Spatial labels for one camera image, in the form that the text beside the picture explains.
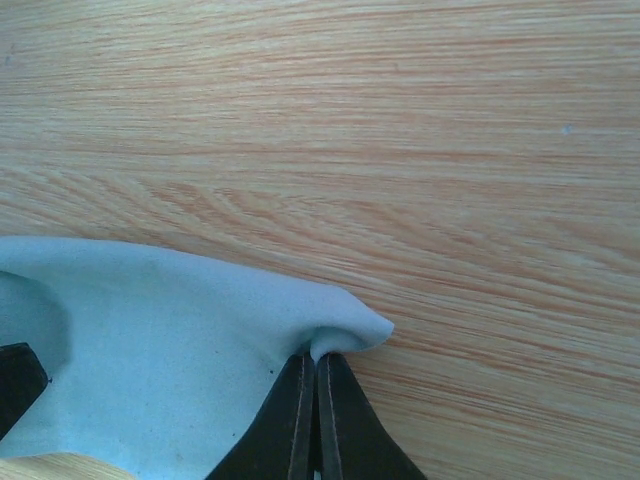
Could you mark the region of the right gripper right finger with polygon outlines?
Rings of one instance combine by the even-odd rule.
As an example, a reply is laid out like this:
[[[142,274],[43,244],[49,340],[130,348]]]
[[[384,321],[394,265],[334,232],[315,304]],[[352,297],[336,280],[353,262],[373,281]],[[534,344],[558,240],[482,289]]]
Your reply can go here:
[[[317,364],[316,392],[323,479],[424,479],[383,427],[346,358]]]

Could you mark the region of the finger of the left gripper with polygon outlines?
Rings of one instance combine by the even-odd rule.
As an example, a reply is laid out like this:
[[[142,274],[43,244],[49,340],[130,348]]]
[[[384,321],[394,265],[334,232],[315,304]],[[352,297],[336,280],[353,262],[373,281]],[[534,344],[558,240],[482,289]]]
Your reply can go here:
[[[28,343],[1,347],[1,438],[18,423],[48,384],[49,376]]]

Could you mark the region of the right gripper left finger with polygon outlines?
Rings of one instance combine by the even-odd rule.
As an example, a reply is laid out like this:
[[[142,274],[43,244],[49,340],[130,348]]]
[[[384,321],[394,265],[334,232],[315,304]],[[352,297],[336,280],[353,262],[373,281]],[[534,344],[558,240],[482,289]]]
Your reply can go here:
[[[244,435],[210,479],[312,479],[315,365],[291,356]]]

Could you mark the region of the light blue cleaning cloth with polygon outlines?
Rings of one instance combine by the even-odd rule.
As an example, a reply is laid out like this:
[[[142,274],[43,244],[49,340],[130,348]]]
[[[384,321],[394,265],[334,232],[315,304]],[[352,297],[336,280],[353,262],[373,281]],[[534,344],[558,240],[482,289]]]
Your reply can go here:
[[[50,383],[1,454],[201,479],[290,355],[363,351],[392,331],[331,285],[133,243],[5,237],[1,340],[27,343]]]

